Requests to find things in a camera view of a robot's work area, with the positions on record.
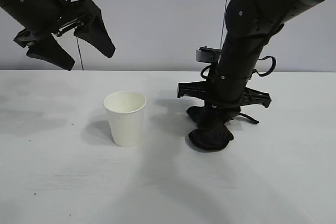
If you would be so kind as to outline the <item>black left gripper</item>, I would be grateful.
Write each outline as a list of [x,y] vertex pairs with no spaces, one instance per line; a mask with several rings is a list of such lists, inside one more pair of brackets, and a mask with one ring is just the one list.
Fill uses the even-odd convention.
[[75,37],[107,58],[115,53],[101,10],[93,0],[1,0],[1,8],[24,27],[14,42],[28,47],[26,55],[30,58],[72,70],[75,60],[55,39],[71,29]]

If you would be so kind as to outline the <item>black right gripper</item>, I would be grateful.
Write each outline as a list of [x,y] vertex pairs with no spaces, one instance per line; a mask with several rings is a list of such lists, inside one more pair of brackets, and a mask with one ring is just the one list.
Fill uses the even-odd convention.
[[254,104],[268,108],[271,103],[270,95],[246,87],[247,81],[215,75],[206,81],[179,83],[177,97],[198,98],[220,108],[237,108]]

